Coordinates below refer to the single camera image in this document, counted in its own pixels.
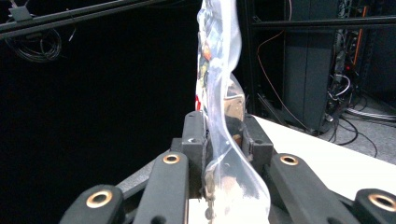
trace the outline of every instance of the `black cable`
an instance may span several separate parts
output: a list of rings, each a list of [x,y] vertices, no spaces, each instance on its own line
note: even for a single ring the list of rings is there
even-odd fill
[[[338,146],[345,146],[345,145],[348,145],[348,144],[351,144],[351,143],[353,143],[357,138],[358,138],[358,136],[359,136],[359,132],[358,132],[358,129],[355,127],[355,125],[353,125],[353,123],[351,123],[351,122],[349,122],[348,120],[346,120],[346,119],[343,119],[343,118],[340,118],[341,120],[344,120],[346,123],[348,123],[352,128],[353,128],[353,132],[355,133],[355,136],[351,139],[351,140],[349,140],[349,141],[347,141],[347,142],[345,142],[345,143],[338,143],[337,145]]]
[[[351,127],[354,128],[354,129],[356,130],[356,127],[355,127],[351,122],[349,122],[349,121],[346,120],[346,119],[342,119],[342,120],[344,120],[344,121],[346,121],[347,123],[349,123],[349,125],[351,125]],[[354,130],[350,130],[350,129],[344,127],[344,126],[341,125],[341,124],[339,124],[339,125],[340,125],[343,129],[345,129],[345,130],[347,130],[347,131],[350,131],[350,132],[357,133],[358,135],[360,134],[360,135],[363,136],[365,139],[367,139],[367,140],[373,145],[373,147],[374,147],[374,150],[375,150],[374,158],[376,158],[376,156],[378,155],[378,148],[376,147],[375,143],[374,143],[369,137],[367,137],[367,136],[366,136],[365,134],[363,134],[363,133],[355,132]]]
[[[334,131],[332,132],[332,137],[330,137],[330,139],[327,140],[328,142],[332,141],[332,139],[333,139],[334,137],[336,137],[337,127],[338,127],[337,121],[335,121],[335,122],[334,122]]]
[[[7,45],[22,59],[32,63],[48,63],[59,58],[62,39],[55,29],[5,39]]]
[[[364,105],[363,105],[363,107],[361,109],[359,109],[359,111],[362,111],[363,109],[365,109],[367,107],[367,104],[368,104],[367,103],[367,98],[365,96],[361,95],[361,98],[364,99]]]

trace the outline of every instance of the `metal bracket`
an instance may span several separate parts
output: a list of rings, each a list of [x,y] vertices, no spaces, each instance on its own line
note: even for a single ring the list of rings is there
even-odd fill
[[[29,10],[27,10],[26,6],[10,8],[9,12],[11,13],[12,18],[16,22],[18,22],[18,21],[29,21],[29,20],[31,20],[33,18],[32,15],[30,15]]]

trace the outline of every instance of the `black metal bar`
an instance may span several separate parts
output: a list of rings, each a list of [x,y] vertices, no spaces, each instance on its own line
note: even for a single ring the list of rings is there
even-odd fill
[[[61,224],[123,223],[123,197],[119,188],[98,185],[81,193],[62,217]]]
[[[187,223],[189,160],[179,152],[157,157],[134,224]]]
[[[110,3],[83,7],[46,16],[35,17],[30,21],[8,22],[0,25],[0,40],[18,35],[27,35],[59,26],[91,20],[102,16],[145,7],[166,0],[149,0],[135,3],[136,0],[119,0]]]
[[[396,16],[318,21],[263,21],[252,24],[253,28],[261,30],[329,30],[339,28],[378,29],[395,25]]]
[[[294,223],[359,223],[301,158],[275,155],[270,175]]]
[[[242,65],[243,77],[245,81],[246,93],[249,96],[251,103],[247,104],[247,112],[253,115],[259,114],[257,92],[259,81],[256,67],[257,62],[254,60],[256,50],[254,49],[253,39],[254,32],[252,31],[250,23],[250,15],[254,8],[254,2],[250,0],[238,1],[239,4],[239,23],[242,34],[242,52],[240,63]]]

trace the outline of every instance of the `metal frame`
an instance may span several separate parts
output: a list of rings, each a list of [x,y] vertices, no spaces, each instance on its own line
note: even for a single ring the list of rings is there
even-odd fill
[[[263,30],[333,30],[337,28],[380,29],[396,25],[396,16],[317,21],[264,21],[252,23],[251,25],[255,29]]]
[[[34,32],[65,26],[115,14],[137,7],[145,7],[166,0],[118,0],[99,5],[66,10],[46,16],[34,17],[29,21],[13,21],[0,24],[0,40],[18,35],[28,35]]]

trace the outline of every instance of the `plastic bag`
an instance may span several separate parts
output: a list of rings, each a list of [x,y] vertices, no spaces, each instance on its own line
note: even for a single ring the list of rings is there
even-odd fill
[[[233,140],[243,129],[245,95],[232,75],[241,36],[235,0],[204,0],[198,13],[196,109],[203,110],[213,147],[205,168],[210,223],[268,223],[270,196]]]

